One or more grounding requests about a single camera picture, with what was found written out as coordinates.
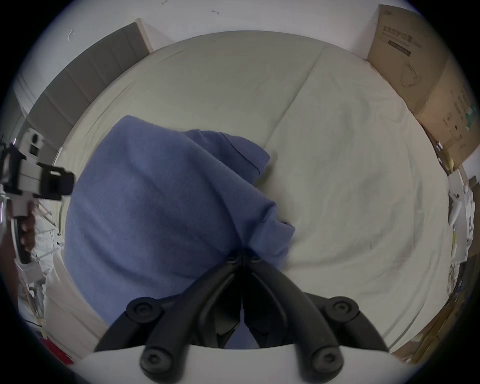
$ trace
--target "yellow object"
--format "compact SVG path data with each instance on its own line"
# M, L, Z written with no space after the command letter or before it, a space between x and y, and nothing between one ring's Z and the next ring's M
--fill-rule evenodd
M449 171L452 171L453 170L453 166L454 166L454 163L453 163L453 159L448 159L448 163L445 164L445 168L447 168Z

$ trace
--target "blue cloth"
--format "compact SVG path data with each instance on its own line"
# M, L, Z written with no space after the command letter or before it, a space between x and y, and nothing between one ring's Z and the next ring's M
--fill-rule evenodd
M252 186L268 160L241 137L121 119L81 173L66 220L65 265L85 300L110 325L131 300L182 293L234 250L280 268L295 229Z

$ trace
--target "wrinkled sheet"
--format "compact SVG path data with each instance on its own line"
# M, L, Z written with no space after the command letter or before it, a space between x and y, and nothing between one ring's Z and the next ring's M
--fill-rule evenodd
M271 160L257 187L296 228L283 271L306 292L356 300L392 351L446 302L447 176L403 100L366 61L281 33L185 40L112 83L56 164L80 175L127 114L264 148ZM53 207L61 233L68 205Z

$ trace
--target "red object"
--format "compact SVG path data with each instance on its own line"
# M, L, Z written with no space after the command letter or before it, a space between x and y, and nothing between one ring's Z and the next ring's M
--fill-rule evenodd
M63 352L60 348L58 348L55 344L53 344L50 340L40 339L40 343L48 349L53 355L60 360L63 364L69 365L73 364L73 361Z

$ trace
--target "screw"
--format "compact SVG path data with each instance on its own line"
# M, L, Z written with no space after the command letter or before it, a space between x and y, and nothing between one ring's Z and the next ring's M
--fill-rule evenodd
M349 313L352 310L352 307L344 301L339 301L339 302L335 303L335 305L333 306L333 309L335 311L341 312L341 313L346 315L347 313Z
M147 315L153 310L152 306L149 303L139 303L135 306L133 311L137 315Z
M338 348L327 347L314 353L312 367L319 373L332 373L343 366L343 358Z
M164 373L172 366L170 354L160 348L146 348L140 360L140 366L150 373Z

